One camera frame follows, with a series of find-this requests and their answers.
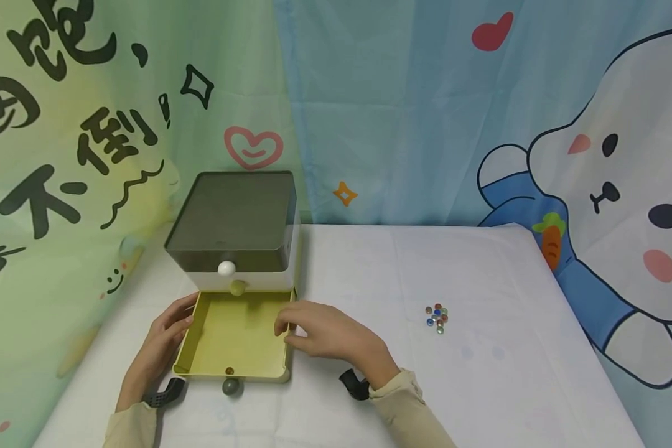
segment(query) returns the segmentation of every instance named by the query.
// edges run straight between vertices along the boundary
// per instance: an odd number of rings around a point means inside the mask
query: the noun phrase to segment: beige sleeve
[[[152,448],[157,431],[157,410],[137,403],[112,414],[102,448]]]
[[[422,399],[416,375],[404,369],[370,397],[399,448],[455,448]]]

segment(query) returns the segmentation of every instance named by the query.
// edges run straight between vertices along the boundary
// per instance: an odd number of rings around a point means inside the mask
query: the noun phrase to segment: carrot
[[[543,244],[540,246],[540,251],[542,251],[550,270],[554,272],[558,268],[562,253],[562,237],[564,231],[566,231],[566,223],[556,212],[545,213],[543,222],[534,225],[533,231],[543,234]]]

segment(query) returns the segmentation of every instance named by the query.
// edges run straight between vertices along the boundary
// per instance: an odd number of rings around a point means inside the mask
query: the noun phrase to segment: blue curtain
[[[672,0],[274,5],[314,221],[530,228],[672,447]]]

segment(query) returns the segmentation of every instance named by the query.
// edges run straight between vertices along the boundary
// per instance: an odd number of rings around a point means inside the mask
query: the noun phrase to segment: white ball
[[[233,275],[236,272],[236,265],[233,264],[232,261],[222,261],[221,263],[219,263],[217,272],[219,273],[219,275],[229,277],[230,275]]]

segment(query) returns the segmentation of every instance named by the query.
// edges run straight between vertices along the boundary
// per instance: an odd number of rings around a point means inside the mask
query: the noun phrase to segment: dark gray lid
[[[289,171],[204,172],[194,180],[165,249],[186,272],[284,271],[296,190]]]

